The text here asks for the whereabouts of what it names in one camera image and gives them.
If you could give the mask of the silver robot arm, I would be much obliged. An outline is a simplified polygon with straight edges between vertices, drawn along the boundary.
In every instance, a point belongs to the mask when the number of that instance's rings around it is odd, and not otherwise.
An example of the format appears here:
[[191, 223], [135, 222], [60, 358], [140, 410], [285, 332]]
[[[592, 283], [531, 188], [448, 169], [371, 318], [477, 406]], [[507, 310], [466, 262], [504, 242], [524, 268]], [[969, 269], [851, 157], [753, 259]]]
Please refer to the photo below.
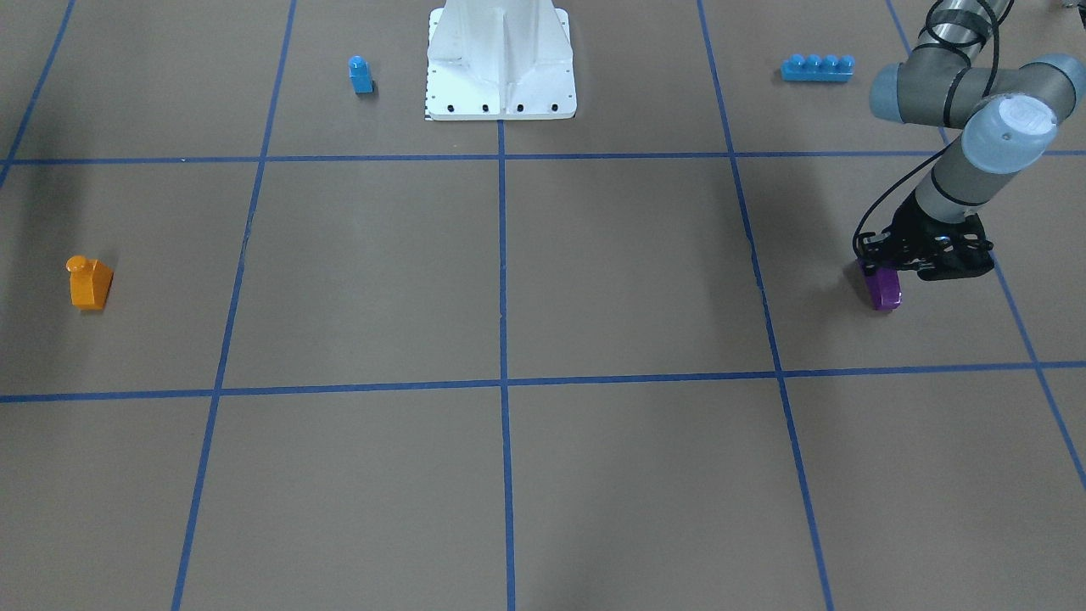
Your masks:
[[935, 1], [906, 61], [885, 66], [870, 109], [883, 120], [957, 129], [952, 143], [920, 163], [921, 180], [880, 232], [854, 231], [861, 273], [887, 282], [901, 271], [923, 281], [988, 273], [993, 244], [980, 209], [1055, 142], [1083, 107], [1083, 63], [1064, 53], [1016, 69], [974, 59], [1001, 49], [1009, 1]]

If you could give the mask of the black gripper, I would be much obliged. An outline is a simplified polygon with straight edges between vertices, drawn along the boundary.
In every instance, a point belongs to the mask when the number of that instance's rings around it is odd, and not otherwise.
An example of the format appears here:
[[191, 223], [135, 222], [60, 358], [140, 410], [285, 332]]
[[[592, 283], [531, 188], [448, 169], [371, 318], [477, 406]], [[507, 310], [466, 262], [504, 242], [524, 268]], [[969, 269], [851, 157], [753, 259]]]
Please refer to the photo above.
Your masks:
[[930, 217], [915, 202], [904, 202], [883, 231], [854, 233], [854, 253], [866, 266], [913, 271], [929, 282], [989, 273], [993, 249], [977, 214], [945, 222]]

